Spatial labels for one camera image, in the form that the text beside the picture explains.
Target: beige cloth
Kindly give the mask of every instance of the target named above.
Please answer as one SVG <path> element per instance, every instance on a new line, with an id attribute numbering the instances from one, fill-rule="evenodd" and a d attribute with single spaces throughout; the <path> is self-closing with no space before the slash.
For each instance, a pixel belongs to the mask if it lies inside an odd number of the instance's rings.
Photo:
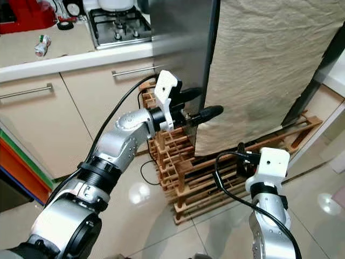
<path id="1" fill-rule="evenodd" d="M 344 20 L 341 0 L 221 1 L 205 105 L 224 113 L 199 125 L 195 154 L 279 127 Z"/>
<path id="2" fill-rule="evenodd" d="M 35 46 L 40 35 L 48 35 L 52 39 L 47 54 L 38 57 Z M 19 65 L 44 59 L 58 58 L 65 55 L 82 54 L 94 51 L 94 45 L 86 24 L 74 24 L 74 28 L 61 31 L 53 27 L 3 34 L 0 36 L 0 67 Z"/>

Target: gas stove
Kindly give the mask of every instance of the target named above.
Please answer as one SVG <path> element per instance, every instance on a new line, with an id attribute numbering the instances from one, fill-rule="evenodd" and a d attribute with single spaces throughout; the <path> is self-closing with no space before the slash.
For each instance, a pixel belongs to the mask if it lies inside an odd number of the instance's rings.
<path id="1" fill-rule="evenodd" d="M 126 11 L 109 12 L 89 2 L 84 1 L 84 9 L 96 49 L 151 41 L 150 25 L 135 6 Z"/>

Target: red appliance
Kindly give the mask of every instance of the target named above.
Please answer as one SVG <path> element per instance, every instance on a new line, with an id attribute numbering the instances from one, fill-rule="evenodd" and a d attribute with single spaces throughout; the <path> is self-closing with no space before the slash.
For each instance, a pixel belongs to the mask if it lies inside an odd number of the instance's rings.
<path id="1" fill-rule="evenodd" d="M 56 23 L 55 12 L 50 3 L 37 0 L 8 0 L 14 21 L 1 22 L 0 34 L 44 29 Z"/>

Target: metal handle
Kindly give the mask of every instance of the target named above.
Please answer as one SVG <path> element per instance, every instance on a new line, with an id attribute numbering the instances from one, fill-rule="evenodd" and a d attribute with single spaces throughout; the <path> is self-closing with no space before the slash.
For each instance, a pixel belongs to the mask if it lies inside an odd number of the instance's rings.
<path id="1" fill-rule="evenodd" d="M 27 93 L 35 93 L 35 92 L 40 92 L 40 91 L 44 91 L 44 90 L 52 90 L 52 89 L 53 89 L 52 83 L 48 83 L 46 87 L 41 87 L 41 88 L 36 88 L 36 89 L 31 89 L 31 90 L 26 90 L 26 91 L 21 91 L 21 92 L 17 92 L 17 93 L 5 94 L 3 96 L 0 96 L 0 100 L 1 99 L 5 99 L 5 98 L 9 98 L 9 97 L 14 97 L 14 96 L 21 96 L 21 95 L 27 94 Z"/>
<path id="2" fill-rule="evenodd" d="M 146 71 L 150 69 L 156 69 L 158 67 L 161 67 L 161 66 L 151 66 L 151 67 L 145 67 L 143 69 L 135 69 L 135 70 L 129 70 L 129 71 L 124 71 L 124 72 L 119 72 L 119 73 L 117 73 L 116 71 L 112 71 L 112 75 L 113 77 L 117 77 L 117 76 L 122 76 L 124 74 L 132 74 L 132 73 Z"/>

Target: cabinet door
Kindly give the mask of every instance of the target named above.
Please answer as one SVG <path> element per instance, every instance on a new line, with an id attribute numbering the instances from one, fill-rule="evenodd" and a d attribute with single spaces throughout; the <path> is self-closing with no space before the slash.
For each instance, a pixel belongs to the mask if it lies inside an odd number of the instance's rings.
<path id="1" fill-rule="evenodd" d="M 113 77 L 112 71 L 132 71 L 152 65 L 151 59 L 142 59 L 61 73 L 92 138 L 122 96 L 138 81 L 153 74 L 153 70 L 145 70 Z M 127 98 L 105 131 L 111 129 L 119 116 L 138 109 L 138 92 Z"/>
<path id="2" fill-rule="evenodd" d="M 72 173 L 92 144 L 59 74 L 1 83 L 0 120 L 54 178 Z"/>

